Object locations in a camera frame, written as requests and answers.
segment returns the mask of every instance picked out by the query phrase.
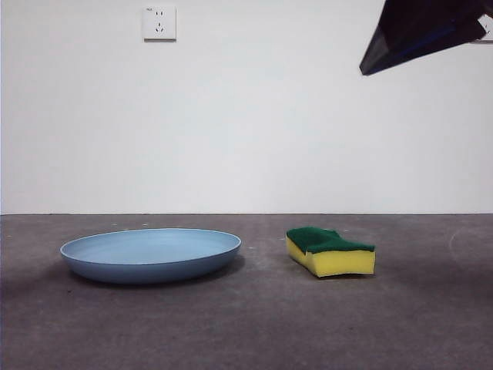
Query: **kitchen sponge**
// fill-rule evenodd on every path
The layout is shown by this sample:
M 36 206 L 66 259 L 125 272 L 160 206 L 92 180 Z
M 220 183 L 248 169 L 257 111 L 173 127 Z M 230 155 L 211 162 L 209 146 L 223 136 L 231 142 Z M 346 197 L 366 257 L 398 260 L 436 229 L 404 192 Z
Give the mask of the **kitchen sponge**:
M 348 241 L 335 230 L 302 227 L 286 233 L 288 254 L 319 278 L 373 274 L 375 246 Z

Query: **plate rim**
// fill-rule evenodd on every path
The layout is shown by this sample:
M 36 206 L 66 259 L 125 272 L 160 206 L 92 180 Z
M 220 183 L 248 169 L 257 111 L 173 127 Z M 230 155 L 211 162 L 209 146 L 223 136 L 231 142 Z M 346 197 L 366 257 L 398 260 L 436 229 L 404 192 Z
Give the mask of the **plate rim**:
M 137 263 L 137 264 L 127 264 L 127 263 L 114 264 L 114 263 L 109 263 L 109 262 L 85 261 L 85 260 L 81 260 L 81 259 L 78 259 L 78 258 L 74 258 L 72 256 L 69 256 L 63 250 L 69 244 L 74 244 L 75 242 L 82 241 L 84 239 L 89 239 L 91 237 L 99 237 L 99 236 L 108 235 L 108 234 L 132 233 L 132 232 L 136 232 L 136 231 L 146 231 L 146 230 L 191 230 L 191 231 L 207 231 L 207 232 L 218 233 L 218 234 L 225 234 L 225 235 L 229 235 L 231 237 L 234 237 L 236 239 L 236 244 L 235 244 L 234 247 L 232 247 L 228 251 L 224 251 L 224 252 L 221 252 L 221 253 L 218 253 L 218 254 L 211 254 L 211 255 L 205 256 L 205 257 L 190 258 L 188 260 L 174 261 L 174 262 L 142 262 L 142 263 Z M 100 264 L 100 265 L 109 265 L 109 266 L 150 266 L 150 265 L 157 265 L 157 264 L 182 264 L 184 262 L 205 260 L 207 258 L 218 257 L 218 256 L 220 256 L 222 254 L 231 253 L 232 251 L 237 250 L 240 246 L 241 246 L 241 239 L 240 239 L 240 237 L 236 236 L 235 234 L 227 233 L 225 231 L 210 230 L 210 229 L 187 228 L 187 227 L 158 227 L 158 228 L 149 228 L 149 229 L 132 229 L 132 230 L 109 231 L 107 233 L 100 233 L 100 234 L 87 235 L 85 237 L 79 237 L 77 239 L 74 239 L 74 240 L 71 240 L 71 241 L 68 241 L 68 242 L 64 243 L 60 247 L 60 254 L 64 258 L 67 258 L 69 260 L 76 261 L 76 262 L 81 262 L 83 264 Z

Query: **concrete floor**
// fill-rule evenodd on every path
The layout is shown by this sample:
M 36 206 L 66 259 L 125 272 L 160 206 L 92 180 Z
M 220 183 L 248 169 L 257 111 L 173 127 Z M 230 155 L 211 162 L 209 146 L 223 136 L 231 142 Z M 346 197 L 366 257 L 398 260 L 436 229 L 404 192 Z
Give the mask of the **concrete floor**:
M 373 277 L 317 279 L 284 232 L 377 245 Z M 192 281 L 113 286 L 70 273 L 66 241 L 198 227 L 242 238 Z M 492 369 L 493 215 L 2 217 L 2 369 Z

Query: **yellow foam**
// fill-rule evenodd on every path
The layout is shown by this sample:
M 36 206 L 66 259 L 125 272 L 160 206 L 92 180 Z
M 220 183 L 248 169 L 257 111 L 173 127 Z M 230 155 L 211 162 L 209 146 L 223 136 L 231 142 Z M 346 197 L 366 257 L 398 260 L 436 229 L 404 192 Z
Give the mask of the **yellow foam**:
M 319 278 L 341 274 L 373 274 L 375 252 L 370 251 L 327 251 L 304 253 L 286 237 L 287 253 Z

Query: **plate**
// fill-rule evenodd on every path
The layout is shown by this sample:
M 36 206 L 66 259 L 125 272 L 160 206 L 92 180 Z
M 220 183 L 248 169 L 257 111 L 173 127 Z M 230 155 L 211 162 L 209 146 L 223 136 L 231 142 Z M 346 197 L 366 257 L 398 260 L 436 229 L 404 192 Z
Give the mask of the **plate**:
M 241 239 L 222 231 L 145 229 L 73 240 L 60 248 L 84 278 L 117 284 L 150 284 L 198 277 L 232 261 Z

